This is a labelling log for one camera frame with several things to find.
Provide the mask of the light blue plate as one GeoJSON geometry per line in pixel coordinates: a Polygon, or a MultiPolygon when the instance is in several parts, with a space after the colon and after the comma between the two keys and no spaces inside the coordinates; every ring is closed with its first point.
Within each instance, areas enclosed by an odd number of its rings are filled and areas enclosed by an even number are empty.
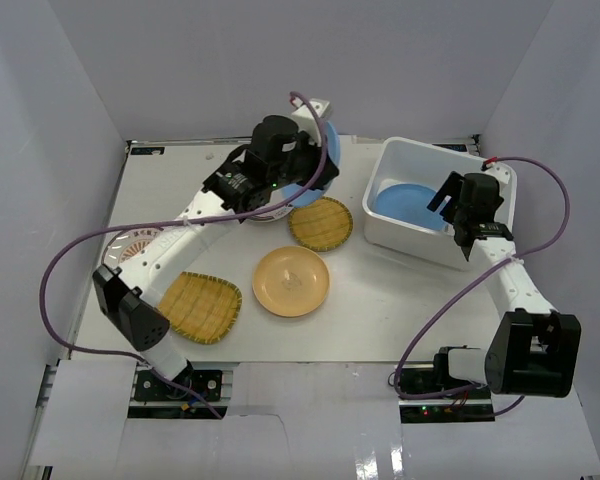
{"type": "MultiPolygon", "coordinates": [[[[326,122],[326,137],[328,147],[328,162],[327,165],[332,164],[335,167],[339,167],[341,157],[341,147],[339,135],[330,121],[326,122]]],[[[332,181],[326,184],[323,189],[306,190],[302,195],[298,196],[288,205],[294,208],[306,207],[318,199],[322,198],[331,186],[332,181]]],[[[281,192],[284,199],[288,199],[293,196],[297,191],[301,189],[298,184],[291,184],[282,188],[281,192]]]]}

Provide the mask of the white bowl patterned rim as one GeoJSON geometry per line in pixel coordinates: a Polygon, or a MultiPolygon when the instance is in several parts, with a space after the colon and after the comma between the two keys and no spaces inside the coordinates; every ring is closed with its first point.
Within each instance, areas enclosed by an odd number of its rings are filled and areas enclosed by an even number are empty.
{"type": "Polygon", "coordinates": [[[260,207],[252,212],[246,220],[251,223],[271,223],[289,215],[294,207],[290,204],[275,204],[260,207]]]}

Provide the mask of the tan bear plate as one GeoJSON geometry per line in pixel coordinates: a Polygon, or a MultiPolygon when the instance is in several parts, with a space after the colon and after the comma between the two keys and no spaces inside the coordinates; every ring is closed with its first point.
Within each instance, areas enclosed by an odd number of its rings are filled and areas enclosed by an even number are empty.
{"type": "Polygon", "coordinates": [[[259,304],[283,318],[317,310],[329,294],[331,278],[325,261],[301,246],[272,250],[256,265],[252,290],[259,304]]]}

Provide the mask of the fan-shaped bamboo tray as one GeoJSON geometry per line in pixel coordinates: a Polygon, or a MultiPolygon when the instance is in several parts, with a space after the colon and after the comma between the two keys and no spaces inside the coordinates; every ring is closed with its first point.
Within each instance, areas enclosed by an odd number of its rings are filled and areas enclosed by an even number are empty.
{"type": "Polygon", "coordinates": [[[223,340],[234,327],[242,293],[233,283],[210,275],[182,272],[169,286],[157,309],[171,329],[198,344],[223,340]]]}

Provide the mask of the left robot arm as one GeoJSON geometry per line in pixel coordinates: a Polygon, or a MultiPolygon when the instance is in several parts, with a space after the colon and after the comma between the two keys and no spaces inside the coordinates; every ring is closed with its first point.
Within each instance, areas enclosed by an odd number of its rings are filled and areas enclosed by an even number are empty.
{"type": "Polygon", "coordinates": [[[207,177],[175,225],[161,228],[144,251],[117,267],[99,266],[93,284],[101,312],[140,358],[158,373],[157,387],[179,399],[192,367],[169,332],[158,305],[176,278],[216,240],[259,214],[274,191],[303,205],[320,198],[339,174],[340,142],[328,121],[306,108],[269,115],[248,143],[232,150],[207,177]]]}

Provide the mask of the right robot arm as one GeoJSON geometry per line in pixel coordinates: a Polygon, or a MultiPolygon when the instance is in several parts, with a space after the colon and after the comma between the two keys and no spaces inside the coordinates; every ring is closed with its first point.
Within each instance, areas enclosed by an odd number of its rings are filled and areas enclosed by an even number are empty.
{"type": "Polygon", "coordinates": [[[428,205],[453,227],[465,259],[491,272],[485,286],[501,317],[488,348],[441,349],[447,364],[433,371],[431,384],[446,399],[468,382],[495,394],[563,398],[571,390],[580,322],[558,312],[536,288],[511,232],[495,219],[503,201],[496,178],[453,172],[428,205]]]}

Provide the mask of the blue plate in bin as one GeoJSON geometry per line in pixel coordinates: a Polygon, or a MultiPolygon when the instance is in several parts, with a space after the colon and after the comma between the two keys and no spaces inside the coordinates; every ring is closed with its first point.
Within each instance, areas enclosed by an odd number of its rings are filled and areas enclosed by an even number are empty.
{"type": "Polygon", "coordinates": [[[446,231],[447,223],[439,211],[428,205],[436,192],[423,185],[401,183],[382,190],[373,201],[372,211],[393,220],[433,231],[446,231]]]}

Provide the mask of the white plastic bin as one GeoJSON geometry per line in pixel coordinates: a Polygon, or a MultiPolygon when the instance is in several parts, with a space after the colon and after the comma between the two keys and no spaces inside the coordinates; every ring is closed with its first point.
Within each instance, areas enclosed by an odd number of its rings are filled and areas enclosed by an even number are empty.
{"type": "MultiPolygon", "coordinates": [[[[372,211],[376,196],[387,187],[401,183],[419,184],[437,192],[452,171],[461,175],[482,173],[483,162],[482,158],[468,153],[404,138],[393,137],[386,140],[363,195],[363,231],[366,240],[374,245],[463,271],[474,267],[486,268],[492,262],[512,256],[515,251],[512,241],[490,239],[489,246],[486,247],[477,240],[469,261],[466,261],[454,242],[454,229],[450,223],[445,221],[447,230],[439,232],[393,220],[372,211]]],[[[512,179],[504,188],[500,186],[504,202],[497,210],[495,220],[511,228],[517,177],[513,169],[507,167],[512,179]]]]}

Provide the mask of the round bamboo tray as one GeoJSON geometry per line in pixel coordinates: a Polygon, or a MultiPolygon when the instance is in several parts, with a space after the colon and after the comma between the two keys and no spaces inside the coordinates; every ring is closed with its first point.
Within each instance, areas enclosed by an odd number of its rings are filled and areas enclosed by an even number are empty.
{"type": "Polygon", "coordinates": [[[302,247],[314,252],[329,252],[342,246],[353,231],[353,217],[339,200],[322,197],[288,216],[289,231],[302,247]]]}

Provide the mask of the orange sunburst patterned plate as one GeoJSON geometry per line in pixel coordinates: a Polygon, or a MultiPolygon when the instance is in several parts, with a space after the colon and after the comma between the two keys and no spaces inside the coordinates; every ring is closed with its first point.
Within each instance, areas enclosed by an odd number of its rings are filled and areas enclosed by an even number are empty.
{"type": "Polygon", "coordinates": [[[108,241],[100,262],[109,267],[118,266],[144,251],[162,231],[163,228],[155,227],[124,230],[108,241]]]}

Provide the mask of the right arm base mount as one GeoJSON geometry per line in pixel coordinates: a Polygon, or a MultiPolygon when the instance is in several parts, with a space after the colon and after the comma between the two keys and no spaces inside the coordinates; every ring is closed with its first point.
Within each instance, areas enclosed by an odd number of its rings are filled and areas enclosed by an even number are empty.
{"type": "MultiPolygon", "coordinates": [[[[400,376],[401,391],[412,395],[439,393],[467,385],[469,382],[443,378],[431,362],[407,365],[400,376]]],[[[399,413],[402,425],[495,421],[491,392],[486,387],[433,399],[400,400],[399,413]]]]}

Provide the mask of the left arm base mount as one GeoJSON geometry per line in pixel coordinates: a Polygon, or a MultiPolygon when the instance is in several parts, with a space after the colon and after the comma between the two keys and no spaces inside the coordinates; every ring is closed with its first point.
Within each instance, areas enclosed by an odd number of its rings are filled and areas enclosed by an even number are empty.
{"type": "Polygon", "coordinates": [[[230,384],[225,373],[219,369],[195,369],[177,379],[165,381],[152,370],[138,370],[134,380],[131,399],[142,407],[184,406],[185,412],[208,413],[200,401],[204,399],[213,407],[227,403],[230,384]]]}

